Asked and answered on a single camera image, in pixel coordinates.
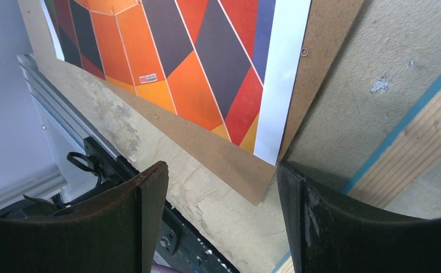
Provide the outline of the blue wooden picture frame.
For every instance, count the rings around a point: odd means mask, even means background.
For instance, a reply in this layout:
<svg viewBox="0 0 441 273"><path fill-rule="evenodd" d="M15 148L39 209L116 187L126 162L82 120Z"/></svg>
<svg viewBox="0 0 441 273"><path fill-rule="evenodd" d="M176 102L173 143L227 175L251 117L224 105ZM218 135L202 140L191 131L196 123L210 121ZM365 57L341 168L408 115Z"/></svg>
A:
<svg viewBox="0 0 441 273"><path fill-rule="evenodd" d="M441 74L338 192L384 210L440 159ZM290 251L274 271L295 272Z"/></svg>

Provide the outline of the brown cardboard backing board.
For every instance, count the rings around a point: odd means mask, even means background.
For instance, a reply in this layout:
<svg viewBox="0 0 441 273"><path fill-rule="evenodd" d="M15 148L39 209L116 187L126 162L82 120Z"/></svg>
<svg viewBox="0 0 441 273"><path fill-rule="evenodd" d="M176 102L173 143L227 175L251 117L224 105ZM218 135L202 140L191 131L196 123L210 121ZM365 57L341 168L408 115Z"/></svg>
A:
<svg viewBox="0 0 441 273"><path fill-rule="evenodd" d="M294 140L311 118L330 76L369 1L314 1L303 57L294 85L280 158L292 154ZM20 1L39 70L138 169L184 150L217 182L258 205L276 167L173 113L55 58L53 41L39 1Z"/></svg>

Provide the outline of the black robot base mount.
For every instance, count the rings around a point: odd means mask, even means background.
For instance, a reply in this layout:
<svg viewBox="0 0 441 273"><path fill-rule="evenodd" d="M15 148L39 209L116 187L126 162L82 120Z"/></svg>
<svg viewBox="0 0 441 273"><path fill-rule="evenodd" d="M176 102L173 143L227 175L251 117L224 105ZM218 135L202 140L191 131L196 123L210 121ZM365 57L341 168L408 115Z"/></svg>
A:
<svg viewBox="0 0 441 273"><path fill-rule="evenodd" d="M47 198L21 198L0 209L0 218L24 219L49 215L98 196L139 174L125 157L114 157L92 136L84 138L83 143L84 154L69 152L66 159L98 179L94 188L70 202L60 193ZM234 265L169 202L164 205L154 261L181 272L237 272Z"/></svg>

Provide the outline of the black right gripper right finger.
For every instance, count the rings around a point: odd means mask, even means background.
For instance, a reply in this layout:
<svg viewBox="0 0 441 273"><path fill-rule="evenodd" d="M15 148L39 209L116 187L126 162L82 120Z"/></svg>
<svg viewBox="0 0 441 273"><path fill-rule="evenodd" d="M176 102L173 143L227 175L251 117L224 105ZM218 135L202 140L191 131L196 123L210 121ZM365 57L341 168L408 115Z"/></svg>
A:
<svg viewBox="0 0 441 273"><path fill-rule="evenodd" d="M295 272L441 272L441 218L368 205L289 163L277 184Z"/></svg>

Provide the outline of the hot air balloon photo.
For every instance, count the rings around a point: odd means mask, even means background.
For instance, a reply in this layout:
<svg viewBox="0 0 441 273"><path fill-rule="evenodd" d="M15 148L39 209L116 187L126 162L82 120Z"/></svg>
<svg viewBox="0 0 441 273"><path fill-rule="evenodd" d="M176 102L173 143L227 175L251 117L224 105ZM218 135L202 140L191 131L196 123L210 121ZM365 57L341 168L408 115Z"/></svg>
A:
<svg viewBox="0 0 441 273"><path fill-rule="evenodd" d="M56 58L275 164L310 1L41 1Z"/></svg>

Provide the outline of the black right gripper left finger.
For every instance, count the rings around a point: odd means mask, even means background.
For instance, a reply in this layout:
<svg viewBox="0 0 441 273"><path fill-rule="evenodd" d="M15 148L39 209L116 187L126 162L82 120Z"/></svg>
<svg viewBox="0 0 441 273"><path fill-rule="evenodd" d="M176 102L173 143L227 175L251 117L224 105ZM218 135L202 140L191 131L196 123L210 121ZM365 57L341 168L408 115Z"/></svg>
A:
<svg viewBox="0 0 441 273"><path fill-rule="evenodd" d="M150 272L168 183L159 161L51 216L0 218L0 272Z"/></svg>

